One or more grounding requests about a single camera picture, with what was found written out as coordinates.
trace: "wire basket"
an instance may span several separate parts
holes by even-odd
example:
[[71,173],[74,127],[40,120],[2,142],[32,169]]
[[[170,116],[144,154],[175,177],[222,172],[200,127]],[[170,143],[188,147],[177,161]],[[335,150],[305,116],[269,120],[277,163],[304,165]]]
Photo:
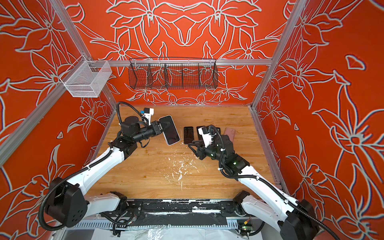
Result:
[[215,59],[131,58],[129,86],[133,89],[215,89]]
[[62,82],[73,97],[96,98],[112,74],[108,61],[102,67],[90,67],[90,61],[79,61]]

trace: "white mesh basket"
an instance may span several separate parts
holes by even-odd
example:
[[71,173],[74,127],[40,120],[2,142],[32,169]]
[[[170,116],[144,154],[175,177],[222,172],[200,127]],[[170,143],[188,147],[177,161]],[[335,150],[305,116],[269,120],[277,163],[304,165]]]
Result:
[[108,61],[99,68],[91,69],[87,61],[79,61],[73,73],[63,82],[73,97],[96,98],[112,74]]

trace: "wood grain surface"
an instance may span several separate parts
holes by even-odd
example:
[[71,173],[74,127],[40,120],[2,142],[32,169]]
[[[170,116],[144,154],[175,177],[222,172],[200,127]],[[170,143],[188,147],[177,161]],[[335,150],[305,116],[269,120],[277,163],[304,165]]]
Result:
[[[115,166],[92,186],[89,194],[118,191],[128,198],[149,199],[232,199],[241,190],[252,191],[234,179],[227,179],[217,170],[218,161],[206,157],[199,160],[183,144],[183,128],[213,124],[222,133],[226,127],[236,130],[233,141],[237,154],[247,160],[262,176],[273,182],[248,107],[153,106],[153,120],[171,115],[180,142],[168,146],[163,135],[152,137],[146,148],[140,148],[124,162]],[[129,107],[120,107],[121,118],[135,115]],[[115,116],[99,154],[114,140],[120,130]]]

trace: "smartphone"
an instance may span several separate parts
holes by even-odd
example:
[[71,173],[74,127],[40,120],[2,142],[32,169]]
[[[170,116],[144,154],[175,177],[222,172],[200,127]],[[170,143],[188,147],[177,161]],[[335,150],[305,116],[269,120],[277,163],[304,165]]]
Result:
[[[205,126],[198,126],[198,127],[196,127],[197,137],[199,138],[199,140],[203,140],[203,136],[201,136],[201,134],[199,133],[199,128],[201,128],[201,127],[205,127]],[[218,132],[221,135],[221,129],[219,127],[216,127],[216,128],[217,128]]]
[[193,127],[184,127],[184,144],[192,143],[194,140]]
[[233,128],[226,127],[224,130],[224,135],[228,135],[229,140],[233,142],[233,139],[235,138],[236,130]]
[[168,145],[172,145],[180,141],[179,134],[177,133],[177,129],[171,115],[160,118],[159,122],[168,122],[170,124],[163,131],[164,137]]

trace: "floral wallpaper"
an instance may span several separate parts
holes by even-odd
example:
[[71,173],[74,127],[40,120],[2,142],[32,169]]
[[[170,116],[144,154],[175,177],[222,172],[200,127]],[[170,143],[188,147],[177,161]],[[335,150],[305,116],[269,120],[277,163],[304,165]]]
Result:
[[[95,60],[150,57],[271,58],[294,0],[63,0]],[[128,70],[108,81],[134,104],[248,104],[266,66],[219,67],[215,90],[133,90]]]
[[382,1],[309,0],[257,105],[290,194],[341,239],[384,236],[383,24]]
[[[1,144],[80,54],[48,0],[0,1],[0,42]],[[49,183],[92,160],[112,113],[103,93],[92,99],[61,96],[0,167],[1,240],[50,236],[37,220]]]

